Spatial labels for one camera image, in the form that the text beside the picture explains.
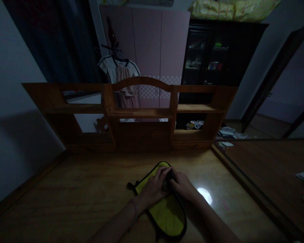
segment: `dark wooden cabinet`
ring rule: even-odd
[[[267,24],[190,20],[181,84],[238,87]],[[179,103],[210,103],[180,94]]]

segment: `glass cabinet door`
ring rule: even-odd
[[[200,74],[203,73],[202,62],[205,56],[208,33],[190,31],[188,38],[188,49],[184,67],[184,79],[182,84],[200,84]]]
[[[227,71],[230,36],[215,33],[208,65],[204,70],[204,85],[220,85]]]

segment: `wooden door frame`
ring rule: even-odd
[[[294,56],[295,52],[302,44],[303,40],[304,40],[304,26],[299,30],[293,31],[287,38],[285,44],[279,51],[274,63],[270,67],[266,77],[261,83],[257,93],[253,97],[250,105],[248,106],[246,112],[244,113],[241,119],[242,133],[245,132],[248,125],[252,121],[253,117],[255,116],[255,114],[257,113],[257,111],[265,101],[265,99],[268,97],[270,91],[276,84],[282,72],[285,70],[289,61]]]
[[[298,128],[300,124],[304,121],[304,111],[300,114],[300,116],[292,123],[290,128],[287,130],[287,132],[281,137],[281,138],[288,138],[288,136]]]

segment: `human hand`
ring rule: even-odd
[[[196,196],[199,194],[197,189],[193,186],[193,184],[190,182],[189,178],[185,173],[177,172],[175,169],[173,169],[173,173],[175,175],[176,181],[171,179],[170,183],[182,197],[189,201],[193,201]]]
[[[159,167],[155,176],[148,179],[140,194],[134,198],[138,214],[143,213],[147,208],[168,195],[168,192],[162,191],[161,187],[163,180],[171,169],[171,166]]]

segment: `wooden hutch shelf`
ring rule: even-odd
[[[131,85],[151,85],[170,92],[169,108],[117,108],[114,92]],[[24,88],[56,132],[74,153],[149,152],[209,149],[233,101],[236,87],[167,85],[148,77],[116,84],[25,83]],[[102,92],[102,104],[68,104],[62,91]],[[212,102],[178,104],[178,93],[212,93]],[[177,113],[207,113],[201,130],[175,129]],[[106,132],[83,133],[74,114],[104,114]],[[120,118],[168,118],[168,122],[121,123]]]
[[[177,113],[224,113],[225,110],[215,109],[205,104],[178,104]]]
[[[176,129],[173,135],[174,143],[183,142],[211,142],[212,138],[207,138],[202,130]]]
[[[71,138],[67,145],[87,146],[87,145],[102,145],[112,144],[112,138],[109,132],[97,133],[82,133],[79,136]]]
[[[101,104],[65,104],[49,108],[47,114],[103,114]]]
[[[109,114],[112,118],[172,118],[173,114],[168,108],[131,108],[115,109]]]

